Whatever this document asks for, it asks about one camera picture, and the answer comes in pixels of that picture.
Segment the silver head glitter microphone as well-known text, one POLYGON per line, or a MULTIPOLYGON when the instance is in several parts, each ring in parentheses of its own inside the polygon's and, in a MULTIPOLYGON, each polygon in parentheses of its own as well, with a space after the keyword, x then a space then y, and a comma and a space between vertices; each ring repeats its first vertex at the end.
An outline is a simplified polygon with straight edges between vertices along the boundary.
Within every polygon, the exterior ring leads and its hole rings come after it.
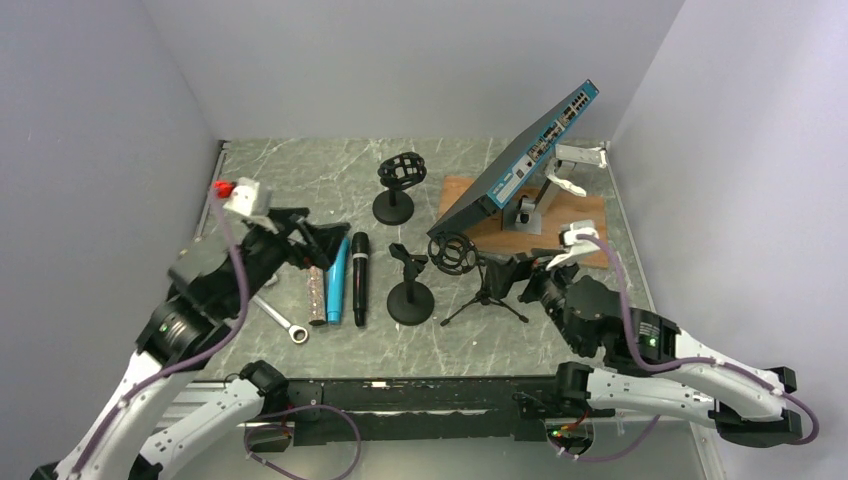
POLYGON ((324 271, 312 266, 308 270, 307 297, 309 318, 308 323, 317 327, 327 323, 324 271))

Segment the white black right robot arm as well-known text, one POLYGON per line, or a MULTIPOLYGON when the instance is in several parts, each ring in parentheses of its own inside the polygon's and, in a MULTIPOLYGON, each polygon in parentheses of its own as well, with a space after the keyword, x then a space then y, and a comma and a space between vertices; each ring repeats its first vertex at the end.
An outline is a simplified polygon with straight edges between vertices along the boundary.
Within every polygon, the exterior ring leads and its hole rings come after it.
POLYGON ((714 428, 752 448, 800 445, 806 433, 793 394, 795 372, 738 363, 675 322, 630 305, 564 255, 487 260, 484 279, 502 296, 523 281, 522 303, 538 303, 579 359, 561 364, 544 400, 559 415, 615 409, 714 428))

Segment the black microphone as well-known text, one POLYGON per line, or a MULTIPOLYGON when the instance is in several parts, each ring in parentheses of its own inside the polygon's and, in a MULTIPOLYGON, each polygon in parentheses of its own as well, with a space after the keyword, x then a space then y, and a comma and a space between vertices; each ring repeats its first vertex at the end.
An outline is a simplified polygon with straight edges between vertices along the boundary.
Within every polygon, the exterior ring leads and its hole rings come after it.
POLYGON ((366 325, 368 310, 368 272, 370 239, 365 232, 356 232, 352 237, 351 261, 353 267, 353 315, 358 328, 366 325))

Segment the black round base stand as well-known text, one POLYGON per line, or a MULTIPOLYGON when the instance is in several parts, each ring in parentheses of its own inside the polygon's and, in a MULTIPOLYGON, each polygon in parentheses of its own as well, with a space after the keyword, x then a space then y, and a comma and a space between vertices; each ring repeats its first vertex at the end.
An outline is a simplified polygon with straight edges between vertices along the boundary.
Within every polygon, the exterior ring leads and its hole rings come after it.
POLYGON ((389 226, 406 223, 414 213, 414 202, 406 190, 426 178, 424 158, 415 152, 398 154, 384 160, 377 174, 386 191, 381 192, 372 204, 375 219, 389 226))

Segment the black clip microphone stand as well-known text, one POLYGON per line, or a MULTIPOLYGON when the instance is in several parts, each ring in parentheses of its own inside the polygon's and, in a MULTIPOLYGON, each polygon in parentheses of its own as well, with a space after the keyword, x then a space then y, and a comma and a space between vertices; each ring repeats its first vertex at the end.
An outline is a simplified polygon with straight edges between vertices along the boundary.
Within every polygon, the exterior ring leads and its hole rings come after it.
POLYGON ((432 315, 435 307, 431 290, 417 281, 429 258, 426 255, 409 253, 401 243, 391 243, 389 253, 403 263, 403 281, 389 292, 387 311, 398 324, 420 325, 432 315))

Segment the blue microphone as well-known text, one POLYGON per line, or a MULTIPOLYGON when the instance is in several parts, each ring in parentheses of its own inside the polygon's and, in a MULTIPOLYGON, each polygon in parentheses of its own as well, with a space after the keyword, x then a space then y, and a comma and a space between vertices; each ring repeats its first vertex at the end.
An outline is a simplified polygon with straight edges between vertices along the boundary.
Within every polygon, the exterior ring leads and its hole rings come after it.
POLYGON ((326 273, 326 318, 330 325, 341 323, 344 288, 346 278, 347 254, 350 248, 350 239, 345 237, 340 244, 336 258, 326 273))

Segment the black tripod shock mount stand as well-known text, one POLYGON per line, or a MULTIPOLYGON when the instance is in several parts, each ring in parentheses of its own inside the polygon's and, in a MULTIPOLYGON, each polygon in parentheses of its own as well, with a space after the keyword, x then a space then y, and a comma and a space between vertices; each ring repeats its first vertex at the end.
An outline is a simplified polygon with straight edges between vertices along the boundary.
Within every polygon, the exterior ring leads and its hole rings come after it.
POLYGON ((442 273, 450 276, 461 276, 476 271, 480 278, 480 287, 472 299, 443 319, 440 322, 442 327, 447 326, 459 313, 475 304, 499 306, 514 314, 522 323, 527 324, 529 322, 525 315, 505 303, 504 298, 498 300, 490 297, 484 286, 484 258, 490 255, 483 255, 467 235, 449 231, 438 233, 429 240, 427 249, 431 262, 442 273))

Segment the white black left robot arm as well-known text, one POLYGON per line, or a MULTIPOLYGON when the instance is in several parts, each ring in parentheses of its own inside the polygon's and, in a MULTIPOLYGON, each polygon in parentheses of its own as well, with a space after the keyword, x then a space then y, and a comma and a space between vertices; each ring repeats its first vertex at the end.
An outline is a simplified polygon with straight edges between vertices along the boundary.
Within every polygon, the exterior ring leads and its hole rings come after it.
POLYGON ((254 417, 272 420, 288 404, 287 378, 264 361, 175 424, 159 421, 209 360, 243 327, 251 298, 284 265, 331 267, 346 222, 313 225, 307 208, 273 208, 247 220, 236 239, 221 221, 169 269, 171 290, 138 336, 128 367, 96 422, 37 479, 171 479, 227 431, 254 417))

